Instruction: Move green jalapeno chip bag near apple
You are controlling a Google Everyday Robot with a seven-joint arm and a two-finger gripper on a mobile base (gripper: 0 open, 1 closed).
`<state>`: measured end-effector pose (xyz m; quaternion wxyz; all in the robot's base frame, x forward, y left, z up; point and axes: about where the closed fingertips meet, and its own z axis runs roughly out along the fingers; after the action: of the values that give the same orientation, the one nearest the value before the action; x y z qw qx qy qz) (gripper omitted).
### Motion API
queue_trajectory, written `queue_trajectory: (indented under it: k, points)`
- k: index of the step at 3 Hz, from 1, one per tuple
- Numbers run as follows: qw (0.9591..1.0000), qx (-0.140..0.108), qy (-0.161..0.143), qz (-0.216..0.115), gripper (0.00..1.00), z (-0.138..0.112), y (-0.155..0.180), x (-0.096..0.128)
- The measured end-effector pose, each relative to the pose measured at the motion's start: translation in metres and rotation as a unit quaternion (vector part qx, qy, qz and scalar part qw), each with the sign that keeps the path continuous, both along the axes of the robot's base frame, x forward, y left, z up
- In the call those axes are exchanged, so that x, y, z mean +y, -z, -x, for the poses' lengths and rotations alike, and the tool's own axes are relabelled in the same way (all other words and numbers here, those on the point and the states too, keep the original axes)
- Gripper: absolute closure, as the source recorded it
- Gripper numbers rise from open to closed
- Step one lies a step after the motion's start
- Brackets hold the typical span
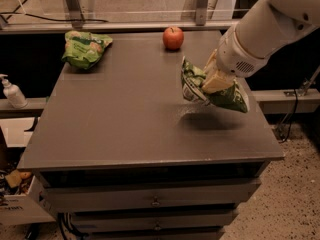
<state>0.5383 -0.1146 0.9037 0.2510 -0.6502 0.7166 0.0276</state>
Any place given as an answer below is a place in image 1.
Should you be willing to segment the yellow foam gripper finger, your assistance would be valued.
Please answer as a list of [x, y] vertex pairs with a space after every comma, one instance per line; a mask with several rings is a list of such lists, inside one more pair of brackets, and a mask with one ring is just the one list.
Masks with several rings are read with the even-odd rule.
[[215, 73], [217, 71], [216, 54], [217, 54], [217, 50], [214, 50], [211, 53], [206, 65], [204, 67], [204, 72], [206, 74]]
[[201, 89], [208, 94], [222, 91], [230, 88], [233, 85], [234, 79], [235, 76], [233, 74], [225, 73], [217, 68], [215, 73], [206, 74]]

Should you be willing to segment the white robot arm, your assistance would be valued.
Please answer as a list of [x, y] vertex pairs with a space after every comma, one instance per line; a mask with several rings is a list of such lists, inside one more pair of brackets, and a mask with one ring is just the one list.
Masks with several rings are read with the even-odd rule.
[[201, 89], [212, 94], [230, 88], [264, 67], [282, 47], [320, 26], [320, 0], [258, 0], [220, 38], [204, 68]]

